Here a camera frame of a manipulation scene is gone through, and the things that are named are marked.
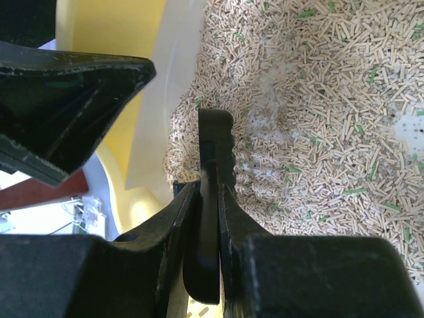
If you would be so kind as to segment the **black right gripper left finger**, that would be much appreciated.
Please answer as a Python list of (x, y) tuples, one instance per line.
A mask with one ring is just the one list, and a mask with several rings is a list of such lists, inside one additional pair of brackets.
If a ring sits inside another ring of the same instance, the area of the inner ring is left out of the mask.
[(3, 235), (2, 317), (185, 317), (182, 261), (196, 199), (172, 202), (113, 242), (94, 235)]

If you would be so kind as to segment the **black litter scoop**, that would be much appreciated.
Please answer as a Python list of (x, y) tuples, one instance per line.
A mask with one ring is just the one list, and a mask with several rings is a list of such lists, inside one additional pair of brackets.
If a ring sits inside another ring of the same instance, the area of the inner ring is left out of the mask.
[(233, 125), (228, 111), (198, 111), (200, 179), (195, 182), (183, 280), (189, 296), (206, 304), (220, 302), (219, 187), (235, 191)]

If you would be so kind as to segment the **yellow litter box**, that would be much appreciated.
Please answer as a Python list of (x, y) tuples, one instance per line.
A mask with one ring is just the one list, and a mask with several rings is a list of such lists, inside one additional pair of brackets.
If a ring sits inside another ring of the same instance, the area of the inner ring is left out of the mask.
[(422, 18), (420, 1), (59, 1), (58, 49), (155, 64), (96, 150), (119, 232), (200, 179), (198, 111), (223, 110), (232, 193), (261, 227), (384, 239), (410, 279), (423, 166), (397, 139), (391, 74), (416, 65)]

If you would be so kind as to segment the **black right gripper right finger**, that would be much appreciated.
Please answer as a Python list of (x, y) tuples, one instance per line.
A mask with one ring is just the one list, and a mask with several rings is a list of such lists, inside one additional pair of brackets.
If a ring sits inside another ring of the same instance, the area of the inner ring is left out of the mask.
[(225, 317), (421, 317), (395, 248), (376, 237), (272, 235), (219, 188)]

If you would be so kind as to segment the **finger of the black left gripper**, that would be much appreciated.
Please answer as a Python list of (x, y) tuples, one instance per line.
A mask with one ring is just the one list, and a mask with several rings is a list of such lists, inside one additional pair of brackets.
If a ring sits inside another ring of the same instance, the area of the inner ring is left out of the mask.
[(1, 169), (56, 187), (156, 75), (146, 58), (1, 43)]

